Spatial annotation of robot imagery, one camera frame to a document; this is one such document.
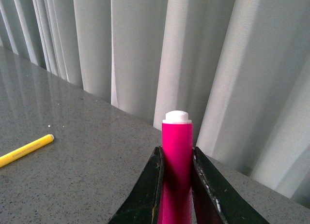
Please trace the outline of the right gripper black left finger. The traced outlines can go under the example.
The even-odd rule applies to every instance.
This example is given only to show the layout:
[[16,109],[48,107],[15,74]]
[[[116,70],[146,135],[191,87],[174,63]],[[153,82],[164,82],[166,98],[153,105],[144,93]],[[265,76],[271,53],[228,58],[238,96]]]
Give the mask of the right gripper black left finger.
[[164,178],[164,155],[156,147],[127,199],[109,219],[110,224],[156,224]]

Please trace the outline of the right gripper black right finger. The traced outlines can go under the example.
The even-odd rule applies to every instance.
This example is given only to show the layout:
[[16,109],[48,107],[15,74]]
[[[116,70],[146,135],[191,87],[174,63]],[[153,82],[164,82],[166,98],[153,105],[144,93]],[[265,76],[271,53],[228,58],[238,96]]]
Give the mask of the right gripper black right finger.
[[268,223],[198,147],[192,152],[192,197],[199,224]]

